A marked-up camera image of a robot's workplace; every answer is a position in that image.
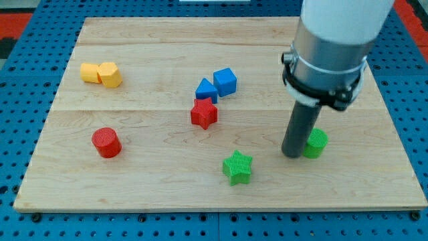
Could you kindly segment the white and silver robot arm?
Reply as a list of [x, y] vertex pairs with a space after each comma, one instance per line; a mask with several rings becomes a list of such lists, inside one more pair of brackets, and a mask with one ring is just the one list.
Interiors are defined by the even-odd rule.
[[282, 56], [286, 90], [308, 107], [338, 111], [359, 95], [367, 55], [394, 0], [304, 0], [290, 50]]

